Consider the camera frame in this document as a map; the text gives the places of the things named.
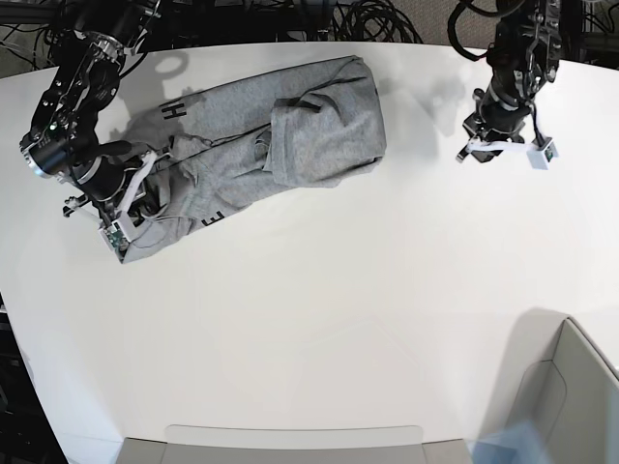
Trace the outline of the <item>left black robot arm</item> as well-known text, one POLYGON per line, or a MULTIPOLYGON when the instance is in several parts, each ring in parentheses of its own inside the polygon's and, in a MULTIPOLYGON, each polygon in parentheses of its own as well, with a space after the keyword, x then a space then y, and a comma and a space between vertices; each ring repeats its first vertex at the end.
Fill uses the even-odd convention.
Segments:
POLYGON ((491 67, 486 89, 477 88, 474 111, 463 121, 469 136, 457 154, 489 162, 504 152, 527 156, 535 169, 547 170, 558 157, 553 139, 543 134, 536 97, 555 81, 562 39, 559 1, 498 1, 493 11, 472 1, 459 1, 451 12, 447 32, 451 47, 463 58, 491 67), (483 54, 466 50, 457 35, 457 22, 470 11, 497 21, 494 40, 483 54))

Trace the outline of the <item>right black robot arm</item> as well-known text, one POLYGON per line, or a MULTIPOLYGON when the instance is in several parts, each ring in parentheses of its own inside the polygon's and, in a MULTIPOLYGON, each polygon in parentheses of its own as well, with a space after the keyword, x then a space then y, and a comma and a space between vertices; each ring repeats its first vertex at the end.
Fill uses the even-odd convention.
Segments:
POLYGON ((64 29, 61 61, 43 92, 30 130, 19 147, 40 177, 72 183, 104 220, 113 217, 112 198, 126 182, 110 157, 126 154, 127 142, 101 144, 98 116, 115 98, 127 74, 127 54, 160 16, 157 1, 84 1, 64 29))

